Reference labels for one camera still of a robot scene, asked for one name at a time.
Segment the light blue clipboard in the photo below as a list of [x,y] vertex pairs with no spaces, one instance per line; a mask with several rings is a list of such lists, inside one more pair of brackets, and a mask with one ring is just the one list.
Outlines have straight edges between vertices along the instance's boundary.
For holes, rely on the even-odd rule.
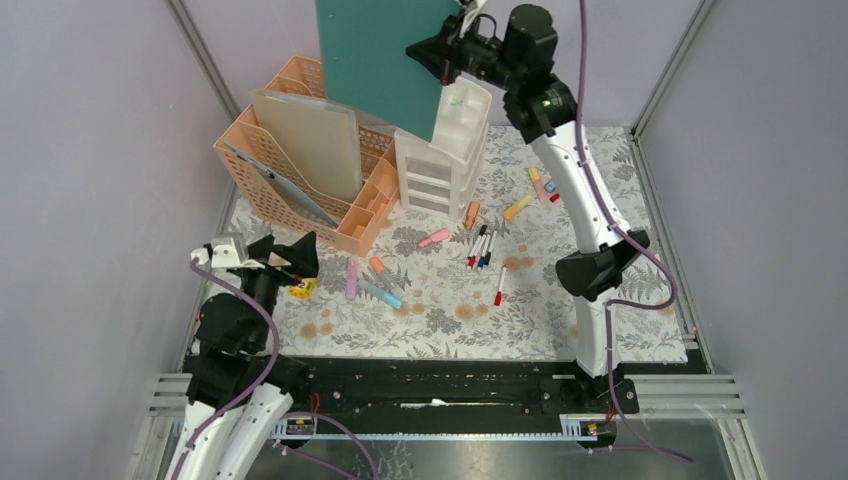
[[238,147],[226,141],[223,141],[223,144],[239,159],[253,166],[257,172],[259,172],[262,176],[268,179],[271,184],[289,200],[292,200],[302,209],[306,210],[312,216],[320,219],[328,226],[339,226],[339,223],[324,208],[322,208],[317,202],[315,202],[309,195],[307,195],[294,183],[284,178],[270,167],[262,164],[254,157],[242,151]]

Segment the teal file folder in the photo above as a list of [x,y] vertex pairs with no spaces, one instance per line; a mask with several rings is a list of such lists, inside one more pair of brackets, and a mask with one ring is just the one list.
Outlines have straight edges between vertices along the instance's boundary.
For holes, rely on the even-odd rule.
[[442,86],[406,54],[459,12],[455,1],[317,1],[328,99],[430,141]]

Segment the beige file folder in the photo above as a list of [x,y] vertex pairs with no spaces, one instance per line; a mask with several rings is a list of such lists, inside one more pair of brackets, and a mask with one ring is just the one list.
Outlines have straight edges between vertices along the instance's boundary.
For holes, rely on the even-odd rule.
[[363,181],[355,111],[321,98],[267,89],[250,95],[257,123],[305,181],[319,193],[353,202]]

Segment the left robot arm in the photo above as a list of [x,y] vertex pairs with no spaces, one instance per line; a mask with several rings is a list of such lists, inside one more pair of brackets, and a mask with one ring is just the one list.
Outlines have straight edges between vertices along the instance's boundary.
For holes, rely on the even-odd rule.
[[309,401],[308,367],[280,354],[272,314],[283,287],[317,278],[317,236],[218,237],[191,253],[192,271],[222,287],[198,311],[184,361],[190,376],[169,479],[243,479],[273,426]]

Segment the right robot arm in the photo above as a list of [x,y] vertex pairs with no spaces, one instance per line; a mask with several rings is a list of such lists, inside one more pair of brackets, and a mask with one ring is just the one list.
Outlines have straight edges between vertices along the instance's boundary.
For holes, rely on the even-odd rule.
[[650,240],[618,211],[588,148],[579,101],[553,72],[558,34],[550,12],[533,4],[513,8],[502,37],[481,35],[479,18],[464,2],[435,35],[405,53],[444,86],[465,73],[502,89],[509,121],[563,196],[577,250],[555,269],[574,299],[581,334],[576,363],[586,375],[573,396],[583,410],[597,412],[613,398],[605,376],[620,363],[608,303]]

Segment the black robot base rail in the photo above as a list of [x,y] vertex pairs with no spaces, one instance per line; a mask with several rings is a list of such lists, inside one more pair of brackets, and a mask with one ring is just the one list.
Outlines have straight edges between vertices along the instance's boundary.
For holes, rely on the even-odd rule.
[[639,412],[632,380],[573,362],[281,357],[266,382],[358,435],[548,434],[566,414]]

